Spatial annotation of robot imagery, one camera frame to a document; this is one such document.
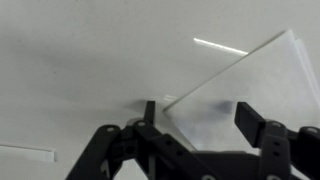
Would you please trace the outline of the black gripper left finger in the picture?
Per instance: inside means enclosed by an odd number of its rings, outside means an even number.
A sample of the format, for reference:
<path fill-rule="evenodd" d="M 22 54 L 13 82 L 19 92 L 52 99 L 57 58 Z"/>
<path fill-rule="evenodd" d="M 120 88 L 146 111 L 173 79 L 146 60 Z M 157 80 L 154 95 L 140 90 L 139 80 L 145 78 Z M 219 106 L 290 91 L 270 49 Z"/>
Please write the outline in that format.
<path fill-rule="evenodd" d="M 220 180 L 220 175 L 173 136 L 154 125 L 155 103 L 124 128 L 99 127 L 65 180 L 115 180 L 128 160 L 135 160 L 148 180 Z"/>

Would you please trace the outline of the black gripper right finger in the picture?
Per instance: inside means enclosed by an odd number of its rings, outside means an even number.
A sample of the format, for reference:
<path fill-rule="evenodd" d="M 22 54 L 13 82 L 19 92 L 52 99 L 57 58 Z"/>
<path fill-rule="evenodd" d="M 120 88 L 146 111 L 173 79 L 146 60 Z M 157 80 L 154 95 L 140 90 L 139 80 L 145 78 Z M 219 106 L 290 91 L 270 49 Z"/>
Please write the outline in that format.
<path fill-rule="evenodd" d="M 246 102 L 238 102 L 234 123 L 253 148 L 260 150 L 259 180 L 300 180 L 295 167 L 310 180 L 320 180 L 320 132 L 303 126 L 298 132 L 266 120 Z"/>

